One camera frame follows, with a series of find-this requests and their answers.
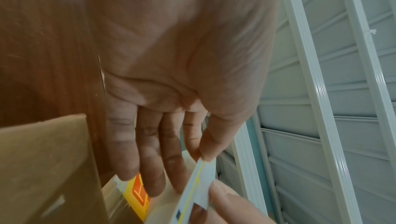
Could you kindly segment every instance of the hand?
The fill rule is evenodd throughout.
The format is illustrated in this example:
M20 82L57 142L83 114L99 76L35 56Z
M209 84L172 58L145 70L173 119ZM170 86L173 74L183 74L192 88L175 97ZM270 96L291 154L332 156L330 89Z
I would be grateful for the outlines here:
M86 0L104 73L107 147L121 180L140 170L154 197L165 168L182 192L181 127L194 159L210 161L230 144L258 104L277 1Z
M241 224L262 223L275 224L252 203L240 197L234 190L214 180L209 188L210 200L214 209L208 211L194 205L190 216L192 224Z

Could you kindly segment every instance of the cardboard box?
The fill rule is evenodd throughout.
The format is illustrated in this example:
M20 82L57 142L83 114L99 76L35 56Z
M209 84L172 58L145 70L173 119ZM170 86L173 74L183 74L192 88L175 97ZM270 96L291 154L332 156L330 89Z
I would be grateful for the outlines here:
M84 115L0 129L0 223L108 223Z

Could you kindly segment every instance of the finger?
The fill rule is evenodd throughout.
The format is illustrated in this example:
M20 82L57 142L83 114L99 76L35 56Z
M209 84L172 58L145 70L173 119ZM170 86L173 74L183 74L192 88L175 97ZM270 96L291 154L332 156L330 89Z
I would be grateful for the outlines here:
M227 222L216 213L216 211L209 207L205 210L194 204L191 211L189 223L191 224L227 224Z
M140 174L144 189L150 197L158 196L165 188L164 166L158 140L162 114L144 107L139 107L137 112L136 143L139 149Z
M209 194L214 209L229 224L275 224L252 203L240 197L234 190L219 180L214 180L210 185Z
M111 93L106 94L107 150L118 177L127 181L139 172L134 120L137 106Z
M176 192L182 193L189 175L182 157L180 128L184 112L164 113L159 129L161 156L166 174Z
M242 124L243 122L223 120L212 114L199 143L202 158L208 162L216 158L232 142Z
M186 112L183 121L183 135L184 143L186 145L187 151L190 156L195 160L201 157L201 152L199 151L199 143L202 137L202 127L201 124L205 120L207 111L203 112Z

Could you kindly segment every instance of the palm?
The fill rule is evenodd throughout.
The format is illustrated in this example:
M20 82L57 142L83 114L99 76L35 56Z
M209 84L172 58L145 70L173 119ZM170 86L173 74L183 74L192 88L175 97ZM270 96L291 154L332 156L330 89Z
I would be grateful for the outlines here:
M276 1L87 0L108 94L110 154L123 179L140 160L149 194L158 194L162 157L181 190L173 177L185 171L182 124L193 157L210 160L226 148L257 106ZM201 140L206 110L212 117ZM128 127L137 111L138 148Z

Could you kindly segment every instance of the yellow line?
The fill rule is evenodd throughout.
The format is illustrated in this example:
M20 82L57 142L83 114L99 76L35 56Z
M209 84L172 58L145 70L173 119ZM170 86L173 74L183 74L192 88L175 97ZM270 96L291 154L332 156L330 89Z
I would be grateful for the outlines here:
M186 204L184 205L184 209L183 209L183 211L182 211L182 213L181 213L181 215L180 215L180 218L179 218L179 221L178 221L179 224L182 222L183 217L184 217L184 214L185 214L185 212L186 212L186 210L187 210L187 206L188 206L189 203L190 203L191 196L192 196L193 191L194 191L194 188L195 188L195 184L196 184L197 182L199 183L199 174L201 173L201 170L202 170L202 167L203 167L203 164L204 164L204 163L205 163L205 161L202 162L201 167L200 167L199 170L198 170L196 179L194 180L193 187L191 188L189 197L187 198L187 202L186 202Z

